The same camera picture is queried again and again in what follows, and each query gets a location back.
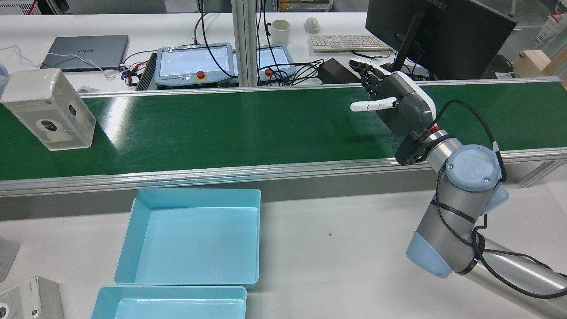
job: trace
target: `white desk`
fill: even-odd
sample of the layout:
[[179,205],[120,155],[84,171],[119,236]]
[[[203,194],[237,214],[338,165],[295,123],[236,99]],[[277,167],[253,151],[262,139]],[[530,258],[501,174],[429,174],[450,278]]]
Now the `white desk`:
[[[567,271],[567,198],[556,182],[517,189],[483,233]],[[247,319],[535,318],[455,274],[439,279],[405,256],[433,191],[263,203],[260,281]],[[0,290],[32,275],[60,283],[67,319],[88,319],[112,278],[129,214],[0,222],[21,245]]]
[[[320,34],[369,34],[364,28],[366,13],[271,13],[266,21],[286,19],[291,24],[288,49],[295,62],[310,62],[320,58],[336,58],[347,65],[354,55],[351,53],[314,53],[307,44],[308,33],[304,30],[305,20],[316,17],[321,24]],[[43,62],[53,40],[58,36],[128,35],[130,44],[125,55],[161,47],[193,43],[193,28],[199,14],[139,14],[139,15],[58,15],[58,16],[3,16],[0,19],[0,48],[17,44],[22,55],[36,65]],[[208,14],[205,17],[206,34],[209,43],[230,42],[234,47],[234,33],[231,14]],[[197,37],[203,43],[201,29]],[[260,41],[267,44],[264,28],[260,27]],[[145,61],[149,53],[142,53],[128,59],[128,63]],[[0,64],[10,73],[37,69],[21,60],[12,49],[0,51]],[[106,79],[102,72],[65,73],[71,84],[93,87],[106,92],[133,91],[124,81]]]

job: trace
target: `green conveyor belt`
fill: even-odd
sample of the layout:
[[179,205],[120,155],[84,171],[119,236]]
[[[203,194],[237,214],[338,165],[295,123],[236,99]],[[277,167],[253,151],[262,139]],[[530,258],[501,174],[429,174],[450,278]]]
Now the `green conveyor belt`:
[[[557,82],[432,85],[438,109],[465,100],[503,150],[567,147],[567,92]],[[353,113],[361,87],[86,98],[92,147],[51,152],[0,107],[0,180],[393,157],[400,141],[373,112]],[[487,144],[476,119],[452,106],[440,126]]]

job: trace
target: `white keyboard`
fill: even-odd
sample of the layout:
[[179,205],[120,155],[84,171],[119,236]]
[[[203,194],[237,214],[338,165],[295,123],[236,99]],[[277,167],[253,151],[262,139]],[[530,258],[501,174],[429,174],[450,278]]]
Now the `white keyboard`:
[[310,35],[315,52],[388,51],[389,45],[373,35]]

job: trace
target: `light blue bin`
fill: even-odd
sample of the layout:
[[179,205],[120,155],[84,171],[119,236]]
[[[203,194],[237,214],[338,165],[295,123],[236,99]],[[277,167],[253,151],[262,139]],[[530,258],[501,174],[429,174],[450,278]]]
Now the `light blue bin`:
[[259,247],[260,190],[145,188],[132,205],[114,281],[253,288]]
[[91,319],[244,319],[246,289],[237,286],[105,286]]

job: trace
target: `computer mouse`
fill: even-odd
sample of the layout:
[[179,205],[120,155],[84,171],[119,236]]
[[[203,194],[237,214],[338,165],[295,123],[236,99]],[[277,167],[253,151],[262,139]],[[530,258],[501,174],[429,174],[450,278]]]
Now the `computer mouse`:
[[319,21],[317,21],[317,19],[313,17],[305,20],[305,31],[313,34],[319,33],[319,31],[321,31],[321,25],[319,24]]

